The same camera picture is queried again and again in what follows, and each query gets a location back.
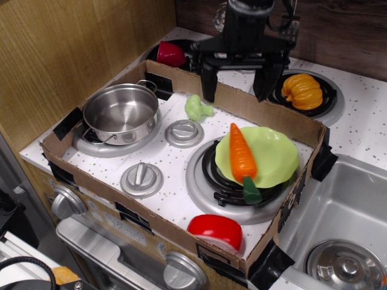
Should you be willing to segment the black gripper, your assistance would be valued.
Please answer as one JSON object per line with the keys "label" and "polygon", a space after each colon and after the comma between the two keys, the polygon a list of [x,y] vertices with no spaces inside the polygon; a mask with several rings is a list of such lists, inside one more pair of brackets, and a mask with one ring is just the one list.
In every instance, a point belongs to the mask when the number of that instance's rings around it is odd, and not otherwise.
{"label": "black gripper", "polygon": [[296,45],[291,32],[293,13],[285,15],[278,27],[270,25],[269,14],[225,13],[222,32],[191,45],[190,68],[201,74],[203,97],[213,103],[218,71],[256,69],[253,92],[259,102],[274,90]]}

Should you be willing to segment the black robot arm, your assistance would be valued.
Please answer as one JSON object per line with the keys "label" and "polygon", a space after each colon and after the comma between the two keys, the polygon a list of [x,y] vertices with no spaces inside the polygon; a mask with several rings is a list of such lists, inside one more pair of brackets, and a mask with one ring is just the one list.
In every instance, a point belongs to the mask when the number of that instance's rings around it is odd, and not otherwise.
{"label": "black robot arm", "polygon": [[288,15],[274,27],[270,24],[274,1],[228,1],[222,32],[192,44],[190,67],[201,77],[206,101],[215,101],[217,74],[224,70],[254,70],[256,98],[271,95],[298,38],[291,2],[283,5]]}

